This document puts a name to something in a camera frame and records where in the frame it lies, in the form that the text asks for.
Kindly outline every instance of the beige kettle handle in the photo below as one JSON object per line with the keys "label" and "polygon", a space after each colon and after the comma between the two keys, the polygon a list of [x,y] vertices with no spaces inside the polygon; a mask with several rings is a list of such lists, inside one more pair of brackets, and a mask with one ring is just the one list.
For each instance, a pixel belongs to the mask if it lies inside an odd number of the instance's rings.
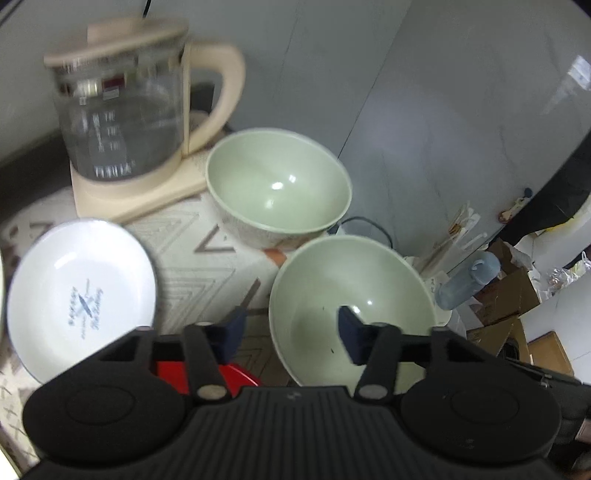
{"label": "beige kettle handle", "polygon": [[[204,147],[233,114],[246,77],[242,53],[233,45],[222,43],[187,43],[184,62],[184,142],[183,156]],[[213,70],[222,74],[222,91],[212,113],[199,127],[189,132],[191,69]]]}

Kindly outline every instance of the red object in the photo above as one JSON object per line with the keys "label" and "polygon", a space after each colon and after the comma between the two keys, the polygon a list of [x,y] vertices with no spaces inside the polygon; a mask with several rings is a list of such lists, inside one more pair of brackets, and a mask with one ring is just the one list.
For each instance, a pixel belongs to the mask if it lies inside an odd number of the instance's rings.
{"label": "red object", "polygon": [[[219,370],[233,397],[238,395],[241,387],[261,385],[261,381],[257,377],[253,377],[250,372],[237,364],[220,365]],[[189,394],[187,372],[183,362],[156,362],[156,376],[172,385],[180,394]]]}

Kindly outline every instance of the light green bowl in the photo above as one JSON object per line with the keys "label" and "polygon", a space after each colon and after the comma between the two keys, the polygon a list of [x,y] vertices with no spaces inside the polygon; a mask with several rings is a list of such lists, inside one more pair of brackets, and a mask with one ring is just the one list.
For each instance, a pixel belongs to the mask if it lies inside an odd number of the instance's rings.
{"label": "light green bowl", "polygon": [[352,197],[349,176],[329,150],[272,128],[243,130],[218,143],[206,179],[227,229],[257,248],[298,246],[320,235]]}
{"label": "light green bowl", "polygon": [[[337,311],[349,306],[365,323],[396,325],[429,335],[436,311],[423,281],[395,251],[353,235],[311,241],[283,265],[269,303],[275,350],[300,385],[345,385],[351,393],[364,367],[351,363],[337,329]],[[397,391],[423,377],[404,363]]]}

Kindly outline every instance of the black cable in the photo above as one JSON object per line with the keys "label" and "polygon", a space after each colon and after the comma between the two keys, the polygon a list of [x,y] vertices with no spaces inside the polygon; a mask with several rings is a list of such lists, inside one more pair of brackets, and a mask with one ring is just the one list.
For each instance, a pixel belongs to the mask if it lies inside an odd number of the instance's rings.
{"label": "black cable", "polygon": [[17,0],[17,2],[12,6],[12,8],[8,11],[8,13],[4,16],[3,19],[0,20],[0,28],[8,21],[8,19],[12,16],[12,14],[20,7],[21,3],[25,0]]}
{"label": "black cable", "polygon": [[383,226],[374,222],[373,220],[370,220],[369,218],[362,217],[362,216],[354,216],[354,217],[346,218],[345,220],[341,221],[340,224],[344,225],[347,222],[350,222],[351,220],[361,220],[363,222],[367,222],[370,225],[376,227],[380,232],[382,232],[386,236],[386,238],[388,239],[388,243],[390,244],[390,248],[394,249],[394,242],[392,242],[392,237],[390,236],[390,234],[386,231],[386,229]]}
{"label": "black cable", "polygon": [[150,10],[150,4],[152,3],[152,0],[147,0],[146,1],[146,6],[144,7],[144,13],[142,14],[143,18],[146,18],[146,15],[148,15],[148,10]]}

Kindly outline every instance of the blue logo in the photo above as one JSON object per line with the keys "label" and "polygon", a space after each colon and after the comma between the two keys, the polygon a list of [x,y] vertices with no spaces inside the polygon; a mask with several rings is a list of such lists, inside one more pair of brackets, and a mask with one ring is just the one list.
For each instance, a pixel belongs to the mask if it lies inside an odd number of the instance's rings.
{"label": "blue logo", "polygon": [[86,288],[81,293],[76,287],[72,287],[70,294],[70,313],[68,315],[68,325],[71,327],[79,323],[81,333],[80,337],[86,339],[86,329],[90,327],[93,330],[100,328],[100,303],[103,297],[102,288],[97,288],[91,294],[90,280],[86,279]]}

